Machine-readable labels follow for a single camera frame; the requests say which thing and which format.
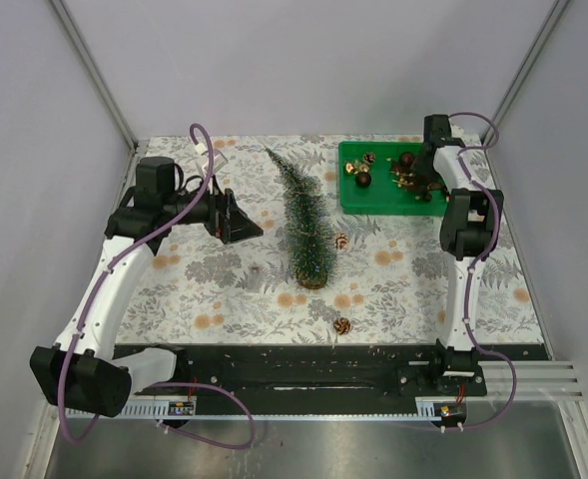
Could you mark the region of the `small green christmas tree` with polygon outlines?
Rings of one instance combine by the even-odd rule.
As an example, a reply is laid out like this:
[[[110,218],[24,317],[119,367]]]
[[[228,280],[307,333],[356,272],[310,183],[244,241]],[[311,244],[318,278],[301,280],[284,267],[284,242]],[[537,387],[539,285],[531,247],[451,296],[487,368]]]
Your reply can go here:
[[[272,149],[267,155],[283,181],[285,246],[297,284],[319,290],[328,285],[336,266],[336,249],[325,196],[317,178],[304,173]]]

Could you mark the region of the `pine cone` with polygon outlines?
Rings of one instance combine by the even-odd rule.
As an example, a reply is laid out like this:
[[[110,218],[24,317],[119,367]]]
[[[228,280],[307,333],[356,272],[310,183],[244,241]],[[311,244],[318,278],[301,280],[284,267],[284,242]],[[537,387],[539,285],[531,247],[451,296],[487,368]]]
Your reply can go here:
[[[346,317],[339,317],[332,323],[333,330],[338,335],[345,335],[351,332],[351,321]]]
[[[337,250],[346,250],[349,247],[349,238],[346,233],[338,233],[334,237],[334,245]]]

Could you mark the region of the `pine cone front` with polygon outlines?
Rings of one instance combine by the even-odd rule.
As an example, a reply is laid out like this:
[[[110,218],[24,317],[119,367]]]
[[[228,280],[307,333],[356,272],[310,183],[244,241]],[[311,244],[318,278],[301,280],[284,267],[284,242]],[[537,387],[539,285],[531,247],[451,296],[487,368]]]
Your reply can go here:
[[[339,317],[332,323],[333,330],[338,335],[345,335],[351,332],[351,321],[346,317]]]

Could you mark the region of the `brown ribbon gold berries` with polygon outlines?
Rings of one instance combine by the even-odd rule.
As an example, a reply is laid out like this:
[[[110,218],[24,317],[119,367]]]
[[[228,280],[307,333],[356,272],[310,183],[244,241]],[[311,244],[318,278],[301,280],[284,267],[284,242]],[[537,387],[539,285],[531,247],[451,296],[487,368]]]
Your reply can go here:
[[[402,190],[412,194],[418,202],[430,203],[436,193],[447,198],[448,190],[440,182],[430,182],[414,173],[409,164],[392,161],[389,167],[391,180]]]

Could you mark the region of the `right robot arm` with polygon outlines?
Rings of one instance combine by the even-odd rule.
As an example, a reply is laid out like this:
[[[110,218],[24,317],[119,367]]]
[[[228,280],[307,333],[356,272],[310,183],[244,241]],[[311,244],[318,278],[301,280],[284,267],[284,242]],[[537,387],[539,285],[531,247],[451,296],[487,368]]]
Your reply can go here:
[[[449,271],[445,320],[418,383],[440,395],[483,395],[482,352],[475,337],[479,287],[496,247],[504,197],[471,173],[465,155],[475,149],[453,135],[450,119],[445,114],[424,118],[423,143],[412,166],[424,179],[441,179],[448,192],[439,232]]]

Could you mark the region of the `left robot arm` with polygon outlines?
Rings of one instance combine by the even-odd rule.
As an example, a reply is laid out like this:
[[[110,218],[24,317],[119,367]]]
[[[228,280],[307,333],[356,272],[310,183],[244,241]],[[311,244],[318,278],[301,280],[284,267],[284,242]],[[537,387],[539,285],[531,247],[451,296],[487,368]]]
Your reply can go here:
[[[30,368],[48,402],[60,410],[117,416],[130,396],[156,383],[170,394],[186,390],[188,366],[166,347],[148,347],[115,358],[126,309],[143,273],[172,227],[202,225],[224,244],[258,238],[262,229],[221,189],[217,172],[227,160],[220,151],[201,160],[189,178],[166,157],[141,160],[135,182],[108,218],[97,268],[70,322],[50,347],[38,346]]]

